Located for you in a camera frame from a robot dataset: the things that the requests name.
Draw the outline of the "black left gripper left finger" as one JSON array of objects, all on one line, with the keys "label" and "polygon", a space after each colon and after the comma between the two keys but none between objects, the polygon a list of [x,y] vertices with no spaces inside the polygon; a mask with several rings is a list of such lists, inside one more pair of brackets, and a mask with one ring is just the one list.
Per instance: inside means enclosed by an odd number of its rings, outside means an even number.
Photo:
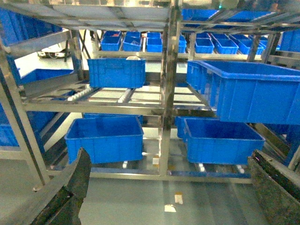
[{"label": "black left gripper left finger", "polygon": [[80,148],[77,159],[8,216],[2,225],[80,225],[79,212],[88,192],[90,156]]}]

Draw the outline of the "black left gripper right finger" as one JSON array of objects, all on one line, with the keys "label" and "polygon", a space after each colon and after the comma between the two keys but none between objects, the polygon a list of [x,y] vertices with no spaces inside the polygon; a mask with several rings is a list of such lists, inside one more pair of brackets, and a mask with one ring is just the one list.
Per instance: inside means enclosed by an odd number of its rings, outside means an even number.
[{"label": "black left gripper right finger", "polygon": [[260,150],[247,158],[259,204],[270,225],[300,223],[300,175]]}]

